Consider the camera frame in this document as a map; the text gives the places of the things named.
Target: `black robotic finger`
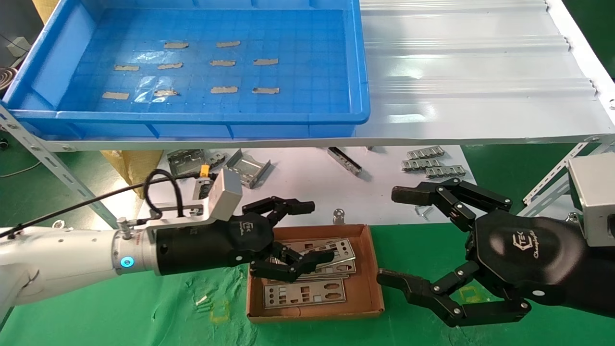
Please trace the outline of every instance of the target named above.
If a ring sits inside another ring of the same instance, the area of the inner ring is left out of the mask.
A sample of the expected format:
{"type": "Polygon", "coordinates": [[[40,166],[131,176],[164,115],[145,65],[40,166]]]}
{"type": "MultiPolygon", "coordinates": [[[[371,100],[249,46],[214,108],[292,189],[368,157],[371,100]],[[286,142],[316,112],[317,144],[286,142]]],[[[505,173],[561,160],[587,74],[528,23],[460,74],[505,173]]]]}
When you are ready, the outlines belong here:
{"type": "Polygon", "coordinates": [[[250,263],[250,273],[259,278],[292,283],[300,275],[316,270],[318,264],[331,262],[334,253],[333,250],[325,250],[301,255],[280,243],[274,243],[272,255],[286,264],[253,261],[250,263]]]}

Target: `white shelf surface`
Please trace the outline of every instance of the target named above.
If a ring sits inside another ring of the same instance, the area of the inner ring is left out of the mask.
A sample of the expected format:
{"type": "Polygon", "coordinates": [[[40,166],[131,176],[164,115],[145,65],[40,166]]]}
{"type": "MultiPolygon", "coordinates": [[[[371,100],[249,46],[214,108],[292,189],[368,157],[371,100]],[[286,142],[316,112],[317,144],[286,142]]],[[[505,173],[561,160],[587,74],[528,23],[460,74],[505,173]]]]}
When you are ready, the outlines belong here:
{"type": "MultiPolygon", "coordinates": [[[[259,162],[271,160],[271,166],[264,180],[250,190],[243,188],[244,197],[235,215],[241,215],[241,206],[263,198],[278,196],[296,198],[300,201],[314,201],[316,210],[312,214],[289,215],[278,227],[330,225],[333,211],[344,209],[346,223],[368,225],[393,225],[427,222],[449,222],[440,211],[434,210],[427,216],[429,221],[415,213],[414,206],[391,201],[391,189],[396,185],[415,187],[421,181],[444,181],[426,179],[424,172],[405,173],[401,161],[406,152],[420,147],[376,147],[375,151],[365,148],[342,148],[348,156],[363,167],[355,177],[340,166],[321,148],[260,148],[244,150],[259,162]]],[[[459,146],[444,146],[446,155],[442,164],[460,164],[468,171],[465,181],[476,183],[468,169],[467,161],[459,146]]],[[[168,170],[166,155],[161,169],[168,170]]],[[[194,191],[194,179],[180,181],[183,199],[190,199],[194,191]]],[[[170,183],[151,185],[150,197],[153,203],[173,202],[175,194],[170,183]]],[[[166,212],[164,217],[173,217],[175,212],[166,212]]],[[[148,217],[149,207],[143,203],[139,217],[148,217]]]]}
{"type": "Polygon", "coordinates": [[[70,145],[168,150],[585,142],[615,133],[612,80],[561,0],[548,2],[362,0],[371,118],[351,138],[98,138],[70,145]]]}

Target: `blue plastic crate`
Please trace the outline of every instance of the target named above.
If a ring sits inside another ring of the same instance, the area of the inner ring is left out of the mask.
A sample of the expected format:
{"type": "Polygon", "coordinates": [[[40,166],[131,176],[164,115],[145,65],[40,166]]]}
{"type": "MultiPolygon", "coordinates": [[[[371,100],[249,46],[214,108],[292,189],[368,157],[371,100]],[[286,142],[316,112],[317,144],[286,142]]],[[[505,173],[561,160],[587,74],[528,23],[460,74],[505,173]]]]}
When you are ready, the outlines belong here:
{"type": "Polygon", "coordinates": [[[359,1],[61,0],[4,101],[51,138],[348,137],[370,115],[359,1]],[[240,44],[216,46],[229,41],[240,44]],[[179,94],[155,97],[161,89],[179,94]]]}

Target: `gray box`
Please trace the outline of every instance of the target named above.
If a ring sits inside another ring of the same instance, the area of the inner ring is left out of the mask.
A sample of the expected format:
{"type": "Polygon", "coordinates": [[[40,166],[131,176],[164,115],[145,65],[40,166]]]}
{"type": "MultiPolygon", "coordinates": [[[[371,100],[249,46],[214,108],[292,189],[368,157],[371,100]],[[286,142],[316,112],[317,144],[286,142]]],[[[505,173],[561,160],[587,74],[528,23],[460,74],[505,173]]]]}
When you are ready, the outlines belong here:
{"type": "Polygon", "coordinates": [[[615,246],[615,153],[573,158],[568,172],[573,203],[583,212],[587,244],[615,246]]]}

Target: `cardboard box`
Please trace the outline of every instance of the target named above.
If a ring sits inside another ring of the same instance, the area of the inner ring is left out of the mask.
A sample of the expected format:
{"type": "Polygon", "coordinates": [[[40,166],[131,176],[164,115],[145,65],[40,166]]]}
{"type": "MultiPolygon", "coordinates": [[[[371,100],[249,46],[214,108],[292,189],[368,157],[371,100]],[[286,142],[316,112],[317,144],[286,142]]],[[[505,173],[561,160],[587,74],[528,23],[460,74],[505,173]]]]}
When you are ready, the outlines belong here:
{"type": "Polygon", "coordinates": [[[368,225],[332,225],[310,227],[276,228],[276,241],[306,241],[310,239],[349,238],[357,259],[357,273],[344,279],[346,301],[337,304],[311,305],[264,309],[263,285],[266,279],[255,278],[248,274],[248,294],[246,312],[252,323],[313,321],[313,320],[353,320],[374,318],[384,311],[383,293],[376,282],[378,264],[374,253],[368,225]]]}

